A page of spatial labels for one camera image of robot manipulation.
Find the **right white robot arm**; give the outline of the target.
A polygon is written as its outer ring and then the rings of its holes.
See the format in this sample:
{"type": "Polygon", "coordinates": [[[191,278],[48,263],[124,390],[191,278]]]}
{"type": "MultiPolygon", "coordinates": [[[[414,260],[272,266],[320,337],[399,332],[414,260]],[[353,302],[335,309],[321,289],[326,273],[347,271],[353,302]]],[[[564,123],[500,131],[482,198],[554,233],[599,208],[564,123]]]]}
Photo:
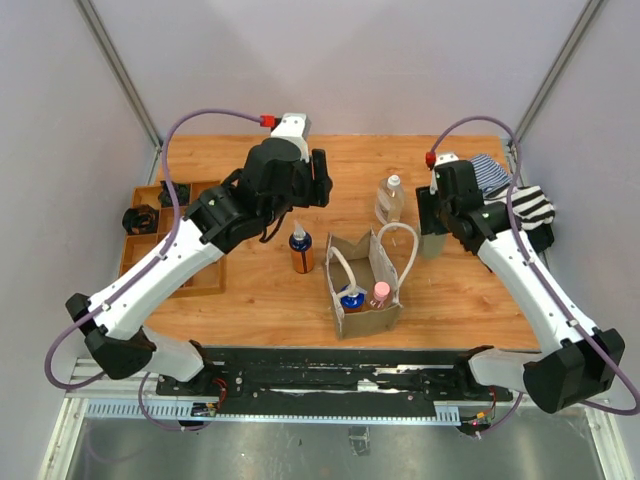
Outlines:
{"type": "Polygon", "coordinates": [[[562,291],[506,205],[485,202],[470,161],[428,154],[427,165],[431,183],[416,191],[423,233],[451,234],[494,273],[539,344],[536,354],[492,346],[468,351],[452,377],[455,392],[474,400],[489,386],[501,387],[556,413],[609,390],[625,349],[621,335],[600,329],[562,291]]]}

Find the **blue white striped cloth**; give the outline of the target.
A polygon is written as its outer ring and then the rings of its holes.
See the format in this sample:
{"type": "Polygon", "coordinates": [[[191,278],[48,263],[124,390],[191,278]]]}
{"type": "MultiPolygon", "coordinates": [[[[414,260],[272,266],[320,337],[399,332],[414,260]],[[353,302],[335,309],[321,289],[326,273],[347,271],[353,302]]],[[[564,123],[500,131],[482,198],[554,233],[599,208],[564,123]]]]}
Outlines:
{"type": "Polygon", "coordinates": [[[487,154],[470,159],[479,189],[485,198],[496,198],[511,184],[511,175],[487,154]]]}

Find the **pink cap bottle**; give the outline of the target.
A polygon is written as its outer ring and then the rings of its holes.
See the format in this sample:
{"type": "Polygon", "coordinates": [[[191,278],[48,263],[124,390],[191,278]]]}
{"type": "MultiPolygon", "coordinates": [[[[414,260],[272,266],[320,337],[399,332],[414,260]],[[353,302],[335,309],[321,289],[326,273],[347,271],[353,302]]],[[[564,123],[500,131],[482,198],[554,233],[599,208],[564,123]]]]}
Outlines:
{"type": "Polygon", "coordinates": [[[387,282],[376,282],[366,295],[365,308],[367,310],[383,310],[391,293],[391,287],[387,282]]]}

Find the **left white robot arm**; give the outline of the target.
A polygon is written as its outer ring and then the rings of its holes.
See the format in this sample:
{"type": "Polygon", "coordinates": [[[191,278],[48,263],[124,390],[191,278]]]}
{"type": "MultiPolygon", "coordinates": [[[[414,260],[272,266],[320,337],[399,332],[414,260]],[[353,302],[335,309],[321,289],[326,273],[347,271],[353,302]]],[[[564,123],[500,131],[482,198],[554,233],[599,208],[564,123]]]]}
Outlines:
{"type": "Polygon", "coordinates": [[[305,157],[299,146],[269,137],[250,149],[245,165],[203,191],[171,232],[111,286],[67,302],[74,318],[87,315],[85,344],[113,380],[140,371],[171,377],[190,394],[207,393],[214,371],[194,342],[145,329],[146,319],[191,277],[240,243],[267,243],[295,207],[324,207],[333,183],[326,153],[305,157]]]}

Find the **green bottle white cap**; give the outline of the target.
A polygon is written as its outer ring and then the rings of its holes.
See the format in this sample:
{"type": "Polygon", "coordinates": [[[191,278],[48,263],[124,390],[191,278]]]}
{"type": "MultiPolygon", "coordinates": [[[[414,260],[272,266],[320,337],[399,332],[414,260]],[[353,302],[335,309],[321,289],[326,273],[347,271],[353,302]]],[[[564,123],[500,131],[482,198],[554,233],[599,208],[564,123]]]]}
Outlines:
{"type": "Polygon", "coordinates": [[[434,259],[438,257],[446,243],[448,231],[443,228],[437,228],[434,232],[420,233],[419,254],[424,259],[434,259]]]}

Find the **clear bottle white cap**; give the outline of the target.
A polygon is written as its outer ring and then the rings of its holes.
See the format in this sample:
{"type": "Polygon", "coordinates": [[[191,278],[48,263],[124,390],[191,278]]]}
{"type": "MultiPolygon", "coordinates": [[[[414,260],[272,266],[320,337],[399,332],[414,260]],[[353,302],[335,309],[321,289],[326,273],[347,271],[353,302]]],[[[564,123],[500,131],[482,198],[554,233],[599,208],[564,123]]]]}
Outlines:
{"type": "Polygon", "coordinates": [[[382,225],[399,222],[405,206],[405,192],[398,175],[382,179],[377,188],[375,214],[382,225]]]}

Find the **blue cap bottle back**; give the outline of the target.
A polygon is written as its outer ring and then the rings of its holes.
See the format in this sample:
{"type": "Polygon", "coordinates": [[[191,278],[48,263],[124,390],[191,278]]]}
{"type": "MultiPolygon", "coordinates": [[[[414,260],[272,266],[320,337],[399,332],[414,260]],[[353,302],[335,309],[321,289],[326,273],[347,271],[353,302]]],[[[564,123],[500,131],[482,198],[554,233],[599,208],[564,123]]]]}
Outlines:
{"type": "Polygon", "coordinates": [[[300,222],[294,222],[294,230],[289,237],[292,265],[299,274],[310,273],[315,265],[313,256],[313,240],[300,222]]]}

